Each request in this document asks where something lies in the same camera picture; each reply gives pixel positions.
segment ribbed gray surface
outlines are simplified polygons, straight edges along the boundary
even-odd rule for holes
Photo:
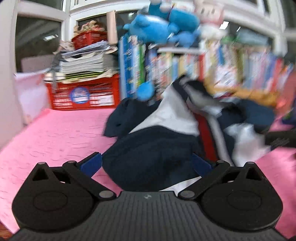
[[[238,233],[210,222],[193,201],[173,192],[122,192],[116,200],[102,202],[84,223],[60,233],[41,234],[26,229],[10,241],[282,241],[269,229]]]

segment blue round sticker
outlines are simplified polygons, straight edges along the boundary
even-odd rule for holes
[[[89,91],[87,88],[77,87],[71,91],[70,98],[74,103],[84,104],[89,101]]]

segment red crate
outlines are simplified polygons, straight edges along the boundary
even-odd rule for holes
[[[46,87],[53,110],[116,108],[120,102],[118,74],[73,84],[57,83],[55,93],[51,83]]]
[[[72,38],[76,50],[102,40],[107,40],[106,31],[87,31]]]

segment white plush toy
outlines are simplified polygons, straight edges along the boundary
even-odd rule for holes
[[[223,5],[211,0],[193,0],[195,14],[200,19],[202,39],[220,40],[227,35],[227,31],[219,29],[224,20]]]

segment blue stuffed animal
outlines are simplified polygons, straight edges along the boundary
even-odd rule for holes
[[[200,31],[196,29],[193,33],[188,31],[180,32],[178,35],[174,35],[168,39],[169,43],[179,43],[183,47],[191,47],[194,42],[198,42]]]
[[[179,28],[174,23],[169,23],[164,19],[139,14],[130,23],[123,26],[123,29],[128,30],[130,35],[137,35],[138,40],[143,43],[166,44],[168,38],[179,32]]]
[[[161,0],[151,0],[148,13],[176,24],[180,31],[193,33],[200,24],[199,19],[195,15],[178,8],[162,5]]]

